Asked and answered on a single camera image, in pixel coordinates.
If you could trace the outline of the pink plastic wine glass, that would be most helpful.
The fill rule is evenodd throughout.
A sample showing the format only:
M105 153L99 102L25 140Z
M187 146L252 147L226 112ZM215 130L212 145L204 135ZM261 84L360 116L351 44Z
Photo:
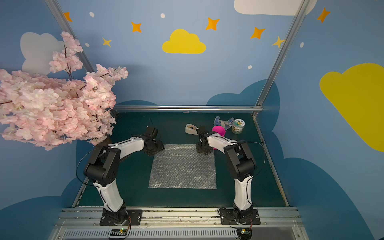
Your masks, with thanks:
M226 130L221 126L215 126L212 131L214 133L208 137L209 145L216 150L224 152L224 147L228 145L228 140L224 137Z

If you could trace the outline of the bubble wrap sheet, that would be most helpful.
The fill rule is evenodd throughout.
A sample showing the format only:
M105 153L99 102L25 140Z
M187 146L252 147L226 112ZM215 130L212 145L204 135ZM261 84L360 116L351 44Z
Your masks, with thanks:
M165 145L154 156L149 188L215 190L215 154L198 153L193 144Z

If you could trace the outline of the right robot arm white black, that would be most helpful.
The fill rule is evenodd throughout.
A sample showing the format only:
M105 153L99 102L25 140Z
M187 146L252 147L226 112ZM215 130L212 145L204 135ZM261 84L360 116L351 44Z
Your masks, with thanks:
M197 128L196 132L199 136L198 153L207 155L216 149L226 155L229 172L235 181L232 216L239 224L250 224L256 217L251 185L257 164L249 145L244 141L230 140L214 131L208 132L205 127Z

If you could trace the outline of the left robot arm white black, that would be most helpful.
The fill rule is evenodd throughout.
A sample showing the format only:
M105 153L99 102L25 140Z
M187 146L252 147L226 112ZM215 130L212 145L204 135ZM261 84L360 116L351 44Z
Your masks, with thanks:
M116 178L120 163L135 152L144 152L154 156L165 147L157 140L159 130L147 127L142 135L133 136L125 141L97 147L84 169L84 175L93 183L103 201L101 226L127 226L132 219L121 197Z

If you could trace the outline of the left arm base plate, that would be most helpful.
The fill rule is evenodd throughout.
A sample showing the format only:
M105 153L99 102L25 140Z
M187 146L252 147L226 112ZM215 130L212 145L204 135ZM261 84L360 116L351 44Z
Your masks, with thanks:
M100 226L138 226L142 219L142 210L122 210L120 212L110 212L103 209Z

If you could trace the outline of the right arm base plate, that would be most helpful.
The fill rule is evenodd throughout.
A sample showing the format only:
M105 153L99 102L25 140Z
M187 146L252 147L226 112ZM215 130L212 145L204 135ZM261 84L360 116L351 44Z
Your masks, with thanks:
M222 225L260 225L260 215L256 209L244 211L238 209L220 208L218 214Z

